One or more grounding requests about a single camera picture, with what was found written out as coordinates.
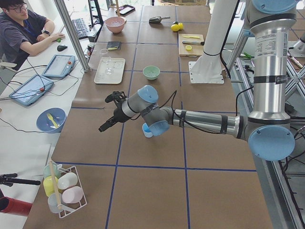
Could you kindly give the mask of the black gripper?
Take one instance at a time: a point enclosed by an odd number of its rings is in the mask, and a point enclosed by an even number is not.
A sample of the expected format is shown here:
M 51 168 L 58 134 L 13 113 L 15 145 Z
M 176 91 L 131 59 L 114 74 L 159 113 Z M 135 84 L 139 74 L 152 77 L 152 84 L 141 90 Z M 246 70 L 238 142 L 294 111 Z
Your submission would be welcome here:
M 112 127 L 113 125 L 115 125 L 115 123 L 119 122 L 119 123 L 125 123 L 126 121 L 128 121 L 130 119 L 129 116 L 127 116 L 124 112 L 123 112 L 123 102 L 119 102 L 116 104 L 117 108 L 114 110 L 113 112 L 113 117 L 109 118 L 104 124 L 102 124 L 98 130 L 100 132 L 104 132 L 106 131 L 108 128 Z

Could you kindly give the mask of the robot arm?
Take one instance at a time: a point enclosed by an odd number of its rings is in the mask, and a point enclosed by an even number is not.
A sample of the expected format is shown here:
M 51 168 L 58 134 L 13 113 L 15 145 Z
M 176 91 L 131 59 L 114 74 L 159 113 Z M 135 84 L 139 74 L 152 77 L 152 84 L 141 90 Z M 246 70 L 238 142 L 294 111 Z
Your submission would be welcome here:
M 247 116 L 229 116 L 233 91 L 222 76 L 221 53 L 239 2 L 215 2 L 201 57 L 189 63 L 190 85 L 182 87 L 184 106 L 159 106 L 158 93 L 145 85 L 131 96 L 113 92 L 106 102 L 114 102 L 113 116 L 99 128 L 141 115 L 154 136 L 171 125 L 195 128 L 210 134 L 227 134 L 245 140 L 250 151 L 267 161 L 288 157 L 295 148 L 290 116 L 285 112 L 288 31 L 296 21 L 295 0 L 249 0 L 244 25 L 255 38 L 254 108 Z

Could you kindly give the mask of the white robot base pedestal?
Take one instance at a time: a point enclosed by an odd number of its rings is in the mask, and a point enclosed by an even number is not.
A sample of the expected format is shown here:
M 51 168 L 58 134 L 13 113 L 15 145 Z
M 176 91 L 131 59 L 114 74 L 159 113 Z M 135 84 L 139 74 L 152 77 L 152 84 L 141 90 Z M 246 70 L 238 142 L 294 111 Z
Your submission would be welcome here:
M 191 83 L 224 83 L 220 56 L 238 5 L 238 0 L 215 1 L 203 46 L 203 54 L 196 62 L 190 63 Z

